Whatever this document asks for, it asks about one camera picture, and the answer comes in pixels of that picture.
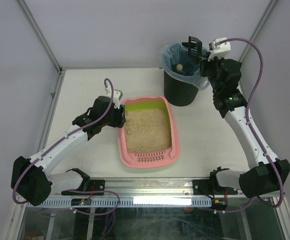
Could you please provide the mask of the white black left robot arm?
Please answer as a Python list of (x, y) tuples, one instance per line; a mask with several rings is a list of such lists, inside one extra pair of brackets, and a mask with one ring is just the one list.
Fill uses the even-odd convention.
[(99, 96), (92, 107), (75, 118), (63, 135), (40, 152), (25, 158), (18, 157), (13, 163), (11, 188), (15, 203), (20, 203), (16, 195), (25, 202), (37, 206), (50, 194), (82, 194), (90, 189), (90, 177), (78, 168), (65, 173), (52, 171), (72, 151), (88, 142), (102, 128), (110, 126), (122, 128), (125, 123), (125, 107), (120, 97)]

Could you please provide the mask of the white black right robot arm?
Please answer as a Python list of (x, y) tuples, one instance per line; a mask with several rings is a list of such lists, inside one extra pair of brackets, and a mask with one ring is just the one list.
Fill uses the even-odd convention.
[(248, 162), (248, 171), (218, 167), (210, 173), (209, 188), (241, 190), (248, 198), (281, 191), (290, 172), (290, 163), (271, 150), (254, 125), (247, 101), (238, 89), (241, 62), (233, 59), (203, 59), (200, 75), (213, 89), (213, 103), (234, 131)]

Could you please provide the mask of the pink litter box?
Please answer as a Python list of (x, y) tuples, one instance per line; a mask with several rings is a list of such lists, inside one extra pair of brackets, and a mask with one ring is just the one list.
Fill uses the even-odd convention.
[(151, 109), (161, 109), (169, 120), (171, 129), (171, 147), (149, 152), (130, 152), (127, 150), (125, 132), (118, 129), (118, 149), (121, 161), (130, 168), (148, 169), (169, 165), (177, 161), (180, 156), (180, 143), (173, 115), (173, 110), (163, 96), (139, 96), (127, 98), (122, 102), (125, 112), (138, 112)]

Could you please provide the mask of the black litter scoop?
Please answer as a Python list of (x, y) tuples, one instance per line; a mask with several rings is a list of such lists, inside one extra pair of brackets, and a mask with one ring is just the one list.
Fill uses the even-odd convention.
[(202, 57), (202, 42), (198, 38), (189, 36), (188, 41), (182, 42), (182, 45), (187, 48), (192, 59), (198, 61)]

